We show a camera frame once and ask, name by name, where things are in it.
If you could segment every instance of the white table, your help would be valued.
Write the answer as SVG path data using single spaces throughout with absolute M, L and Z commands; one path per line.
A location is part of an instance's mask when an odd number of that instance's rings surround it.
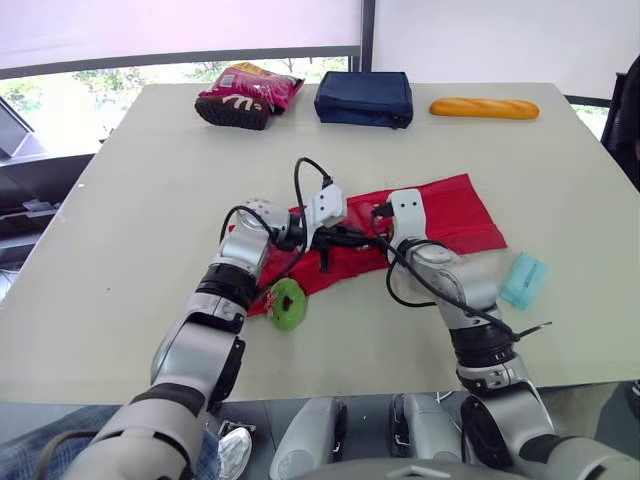
M 92 160 L 0 311 L 0 401 L 127 402 L 212 258 L 222 219 L 247 197 L 294 203 L 305 155 L 349 194 L 468 172 L 510 245 L 479 255 L 501 281 L 520 251 L 549 266 L 514 330 L 541 386 L 640 377 L 640 201 L 606 151 L 548 84 L 414 85 L 407 130 L 323 125 L 314 87 L 267 131 L 218 128 L 193 110 L 201 85 L 146 87 Z M 435 117 L 442 96 L 524 98 L 535 121 Z M 303 189 L 318 188 L 306 171 Z M 263 317 L 234 399 L 460 388 L 437 309 L 406 309 L 384 272 L 313 295 L 282 333 Z

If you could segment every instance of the pink snack bag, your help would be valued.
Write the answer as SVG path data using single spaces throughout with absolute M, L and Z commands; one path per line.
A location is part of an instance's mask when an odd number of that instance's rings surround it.
M 236 63 L 222 72 L 218 79 L 200 97 L 209 95 L 247 95 L 262 98 L 275 114 L 289 108 L 293 97 L 304 83 L 300 78 L 278 75 L 249 62 Z

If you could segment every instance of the wire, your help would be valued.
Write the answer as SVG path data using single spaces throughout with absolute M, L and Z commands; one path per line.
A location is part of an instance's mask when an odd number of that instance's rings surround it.
M 446 293 L 441 292 L 440 290 L 438 290 L 437 288 L 435 288 L 433 285 L 431 285 L 429 282 L 427 282 L 424 278 L 422 278 L 422 276 L 416 271 L 415 268 L 413 268 L 411 266 L 411 264 L 409 262 L 407 262 L 404 257 L 402 256 L 402 254 L 400 252 L 398 252 L 398 250 L 396 250 L 395 247 L 393 247 L 389 242 L 387 242 L 384 238 L 382 238 L 382 236 L 378 233 L 378 231 L 376 230 L 375 227 L 375 216 L 372 214 L 371 215 L 371 229 L 373 231 L 373 234 L 376 236 L 376 238 L 378 239 L 378 241 L 380 243 L 382 243 L 387 249 L 391 250 L 391 252 L 395 255 L 395 258 L 398 260 L 398 263 L 400 263 L 400 265 L 402 265 L 404 268 L 406 268 L 409 273 L 411 273 L 411 275 L 413 275 L 413 277 L 418 281 L 418 283 L 420 283 L 420 285 L 422 285 L 424 288 L 426 288 L 428 291 L 430 291 L 433 295 L 435 295 L 436 297 L 440 298 L 441 300 L 444 300 L 447 303 L 450 303 L 451 305 L 453 305 L 454 307 L 459 308 L 460 310 L 476 316 L 476 317 L 480 317 L 483 320 L 486 320 L 487 322 L 491 323 L 492 325 L 496 326 L 497 328 L 500 328 L 501 330 L 503 330 L 504 332 L 506 332 L 511 341 L 512 342 L 517 342 L 520 340 L 521 336 L 514 333 L 513 330 L 511 330 L 511 327 L 509 327 L 509 325 L 507 325 L 506 323 L 504 323 L 502 320 L 499 320 L 485 312 L 483 312 L 482 310 L 477 310 L 473 307 L 470 307 L 469 305 L 467 305 L 464 302 L 461 302 L 449 295 L 447 295 Z
M 467 463 L 467 439 L 464 431 L 464 423 L 460 427 L 460 457 L 462 463 Z
M 303 163 L 308 163 L 309 165 L 314 167 L 316 170 L 318 170 L 322 174 L 322 177 L 323 177 L 322 188 L 333 183 L 331 176 L 326 172 L 326 170 L 322 168 L 320 165 L 318 165 L 316 162 L 314 162 L 313 160 L 307 157 L 300 157 L 296 161 L 296 166 L 293 169 L 293 187 L 296 192 L 296 200 L 298 202 L 298 213 L 300 215 L 300 222 L 302 224 L 302 245 L 300 246 L 300 250 L 298 251 L 297 255 L 289 262 L 289 264 L 278 275 L 273 277 L 270 281 L 268 281 L 265 285 L 263 285 L 260 288 L 260 291 L 258 293 L 258 296 L 256 297 L 256 300 L 261 298 L 272 286 L 274 286 L 276 283 L 278 283 L 280 280 L 286 277 L 287 273 L 289 273 L 289 271 L 296 266 L 296 264 L 300 261 L 300 259 L 302 259 L 302 257 L 306 253 L 307 216 L 304 212 L 304 203 L 302 201 L 302 191 L 300 189 L 300 166 Z
M 71 430 L 70 432 L 64 432 L 53 437 L 44 446 L 44 449 L 40 454 L 40 458 L 38 459 L 36 469 L 33 471 L 33 475 L 31 476 L 31 480 L 47 479 L 49 474 L 49 465 L 51 464 L 53 454 L 55 453 L 56 448 L 58 448 L 62 442 L 65 442 L 66 440 L 69 440 L 71 438 L 93 437 L 97 433 L 97 430 Z
M 451 395 L 453 395 L 453 390 L 449 390 L 444 395 L 440 395 L 440 392 L 436 392 L 436 402 L 441 403 L 443 400 L 449 398 Z
M 422 240 L 412 240 L 409 242 L 409 247 L 407 248 L 407 250 L 409 248 L 412 247 L 416 247 L 418 245 L 439 245 L 443 248 L 446 248 L 445 245 L 441 242 L 438 242 L 436 240 L 427 240 L 422 239 Z M 405 307 L 410 307 L 410 308 L 422 308 L 422 307 L 433 307 L 436 305 L 436 302 L 422 302 L 422 303 L 411 303 L 411 302 L 407 302 L 406 300 L 403 300 L 402 298 L 400 298 L 396 292 L 393 291 L 392 285 L 391 285 L 391 275 L 393 274 L 393 270 L 395 269 L 396 265 L 398 264 L 398 257 L 394 257 L 393 260 L 391 261 L 391 265 L 389 265 L 389 268 L 387 269 L 387 276 L 385 278 L 385 284 L 387 286 L 387 292 L 389 292 L 389 295 L 391 295 L 391 298 L 393 298 L 396 302 L 398 302 L 400 305 L 403 305 Z
M 255 218 L 260 223 L 260 225 L 262 225 L 262 228 L 264 228 L 264 230 L 267 232 L 267 235 L 269 235 L 269 240 L 271 240 L 271 242 L 276 241 L 277 239 L 276 233 L 273 231 L 271 227 L 269 227 L 269 224 L 267 224 L 267 222 L 264 221 L 264 218 L 262 218 L 258 214 L 258 212 L 244 205 L 236 205 L 235 207 L 231 208 L 231 210 L 227 212 L 227 216 L 224 218 L 224 222 L 222 222 L 222 229 L 220 230 L 220 242 L 222 242 L 222 240 L 224 239 L 224 236 L 227 234 L 227 225 L 229 225 L 229 220 L 231 220 L 231 216 L 238 211 L 247 212 L 249 215 Z

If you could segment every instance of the red cloth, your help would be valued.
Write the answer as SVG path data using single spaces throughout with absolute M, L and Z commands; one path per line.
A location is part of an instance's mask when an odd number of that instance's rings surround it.
M 502 233 L 473 189 L 469 175 L 457 175 L 415 188 L 420 190 L 427 212 L 428 238 L 446 244 L 459 254 L 506 248 Z M 393 190 L 381 190 L 348 198 L 347 219 L 344 222 L 363 230 L 367 236 L 373 236 L 370 226 L 371 210 L 374 205 L 386 202 L 391 192 Z M 391 218 L 378 220 L 378 232 L 385 231 L 393 222 Z M 262 270 L 260 284 L 264 285 L 280 273 L 292 255 L 294 254 L 272 248 L 269 261 Z M 307 295 L 311 295 L 343 278 L 355 277 L 387 266 L 386 257 L 377 248 L 365 250 L 331 247 L 329 273 L 320 272 L 320 253 L 312 250 L 302 257 L 289 276 L 300 284 Z M 261 302 L 252 305 L 249 315 L 264 311 L 263 297 Z

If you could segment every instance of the person's leg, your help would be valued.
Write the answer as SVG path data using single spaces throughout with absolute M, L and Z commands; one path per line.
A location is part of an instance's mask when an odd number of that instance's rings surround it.
M 49 425 L 0 445 L 0 479 L 29 480 L 45 445 L 57 435 L 71 430 L 100 430 L 118 406 L 90 406 L 76 410 Z M 51 459 L 49 478 L 60 478 L 71 461 L 91 441 L 72 438 L 60 444 Z
M 0 480 L 30 480 L 40 454 L 51 439 L 72 430 L 97 432 L 119 408 L 119 406 L 83 407 L 60 420 L 0 445 Z M 91 438 L 87 437 L 70 438 L 62 442 L 51 457 L 48 478 L 61 478 L 73 459 L 89 445 L 90 441 Z M 197 464 L 198 480 L 217 480 L 219 466 L 217 435 L 206 430 Z

